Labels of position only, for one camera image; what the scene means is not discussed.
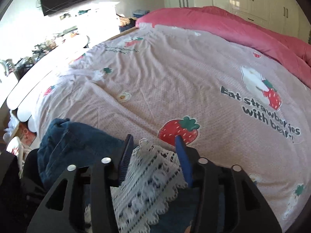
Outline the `white glossy wardrobe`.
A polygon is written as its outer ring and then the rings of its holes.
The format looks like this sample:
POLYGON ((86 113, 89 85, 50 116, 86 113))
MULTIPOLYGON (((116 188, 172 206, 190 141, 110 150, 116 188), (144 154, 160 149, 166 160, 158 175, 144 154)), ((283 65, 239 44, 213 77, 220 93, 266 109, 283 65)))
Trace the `white glossy wardrobe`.
POLYGON ((298 0, 194 0, 194 5, 219 7, 274 32, 309 39, 310 22, 298 0))

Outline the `blue denim pants lace hem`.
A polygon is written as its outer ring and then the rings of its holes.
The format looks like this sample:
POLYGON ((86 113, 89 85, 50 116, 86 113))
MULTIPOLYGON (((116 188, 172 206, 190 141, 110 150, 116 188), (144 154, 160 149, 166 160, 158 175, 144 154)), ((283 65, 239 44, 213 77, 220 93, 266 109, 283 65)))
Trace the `blue denim pants lace hem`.
POLYGON ((49 124, 38 150, 38 172, 49 190, 70 165, 91 167, 110 158, 107 177, 119 232, 186 232, 199 189, 184 180, 178 155, 143 138, 134 143, 69 119, 49 124))

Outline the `pink quilt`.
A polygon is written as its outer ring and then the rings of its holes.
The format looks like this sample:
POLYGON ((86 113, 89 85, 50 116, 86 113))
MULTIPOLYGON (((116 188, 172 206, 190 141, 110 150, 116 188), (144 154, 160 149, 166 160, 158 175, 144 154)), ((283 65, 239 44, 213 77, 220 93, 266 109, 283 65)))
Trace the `pink quilt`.
POLYGON ((307 87, 310 86, 310 44, 268 30, 215 6, 163 8, 136 20, 144 23, 175 26, 186 30, 210 32, 227 41, 253 48, 278 61, 307 87))

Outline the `pink strawberry print bedsheet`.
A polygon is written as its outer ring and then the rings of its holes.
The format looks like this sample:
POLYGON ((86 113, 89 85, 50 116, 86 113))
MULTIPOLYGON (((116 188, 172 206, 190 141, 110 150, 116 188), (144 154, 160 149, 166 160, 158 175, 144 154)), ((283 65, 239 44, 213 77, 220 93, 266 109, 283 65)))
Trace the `pink strawberry print bedsheet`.
POLYGON ((257 49, 204 31, 143 24, 55 61, 33 114, 43 137, 56 118, 239 164, 283 231, 310 198, 310 89, 257 49))

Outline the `black trousers of person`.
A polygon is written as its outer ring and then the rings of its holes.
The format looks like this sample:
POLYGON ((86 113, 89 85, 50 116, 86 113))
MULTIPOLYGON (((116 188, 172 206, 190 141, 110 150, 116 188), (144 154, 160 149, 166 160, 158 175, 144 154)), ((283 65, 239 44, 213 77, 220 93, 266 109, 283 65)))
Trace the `black trousers of person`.
POLYGON ((22 176, 17 157, 1 153, 1 232, 26 232, 46 195, 38 173, 37 149, 27 155, 22 176))

